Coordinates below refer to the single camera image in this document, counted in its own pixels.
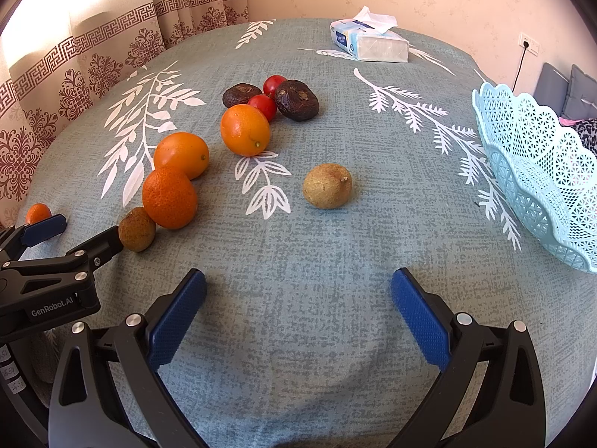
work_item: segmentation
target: white label sticker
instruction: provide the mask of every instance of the white label sticker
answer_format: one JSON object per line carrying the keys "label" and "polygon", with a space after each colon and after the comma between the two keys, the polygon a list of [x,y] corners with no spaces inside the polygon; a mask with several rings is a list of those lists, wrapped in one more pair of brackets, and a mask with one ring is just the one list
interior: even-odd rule
{"label": "white label sticker", "polygon": [[4,379],[10,379],[11,377],[19,374],[19,369],[17,369],[17,364],[15,364],[13,361],[4,367],[0,367],[0,372],[2,373],[2,377],[4,377]]}
{"label": "white label sticker", "polygon": [[10,359],[10,351],[8,350],[8,345],[2,345],[0,347],[0,362],[5,362]]}
{"label": "white label sticker", "polygon": [[10,389],[10,392],[13,394],[21,392],[23,389],[25,389],[25,387],[27,387],[27,385],[22,377],[19,377],[17,380],[13,380],[12,382],[8,383],[8,389]]}

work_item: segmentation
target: electrical outlet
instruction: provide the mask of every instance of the electrical outlet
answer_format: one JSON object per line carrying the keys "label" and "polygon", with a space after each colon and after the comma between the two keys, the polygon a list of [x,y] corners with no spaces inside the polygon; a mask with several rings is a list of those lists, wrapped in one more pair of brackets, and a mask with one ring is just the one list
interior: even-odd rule
{"label": "electrical outlet", "polygon": [[528,51],[530,53],[532,53],[533,55],[539,55],[539,43],[536,40],[533,40],[532,38],[530,38],[528,35],[524,34],[523,32],[521,32],[521,34],[518,37],[518,45],[520,47],[524,47],[524,41],[528,42]]}

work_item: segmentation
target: pink fabric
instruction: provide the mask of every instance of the pink fabric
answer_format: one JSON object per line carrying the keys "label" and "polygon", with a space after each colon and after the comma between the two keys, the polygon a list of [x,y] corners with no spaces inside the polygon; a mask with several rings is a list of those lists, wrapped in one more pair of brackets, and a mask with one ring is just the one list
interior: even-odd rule
{"label": "pink fabric", "polygon": [[572,126],[577,124],[579,121],[583,121],[581,119],[566,119],[566,118],[560,118],[560,124],[562,126]]}

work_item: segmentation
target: orange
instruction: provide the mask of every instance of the orange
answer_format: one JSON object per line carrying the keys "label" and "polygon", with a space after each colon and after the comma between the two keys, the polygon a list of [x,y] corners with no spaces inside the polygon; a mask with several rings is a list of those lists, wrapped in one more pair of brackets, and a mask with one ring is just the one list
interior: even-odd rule
{"label": "orange", "polygon": [[231,152],[254,156],[269,143],[269,123],[264,114],[248,104],[228,108],[220,122],[222,140]]}
{"label": "orange", "polygon": [[52,212],[50,212],[50,208],[46,204],[34,203],[27,211],[25,223],[35,224],[35,222],[39,222],[49,217],[52,217]]}
{"label": "orange", "polygon": [[210,162],[210,151],[197,135],[179,131],[166,136],[153,153],[155,168],[180,168],[189,180],[199,177]]}
{"label": "orange", "polygon": [[193,184],[182,170],[173,167],[156,168],[147,176],[141,200],[151,220],[170,229],[184,227],[197,211]]}

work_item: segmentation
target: light blue plastic basket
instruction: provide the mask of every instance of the light blue plastic basket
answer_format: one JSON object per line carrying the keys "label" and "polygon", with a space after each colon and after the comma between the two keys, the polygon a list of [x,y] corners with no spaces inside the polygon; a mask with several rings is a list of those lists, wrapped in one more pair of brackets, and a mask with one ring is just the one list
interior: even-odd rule
{"label": "light blue plastic basket", "polygon": [[507,203],[560,261],[597,273],[597,158],[551,108],[505,84],[473,91],[491,169]]}

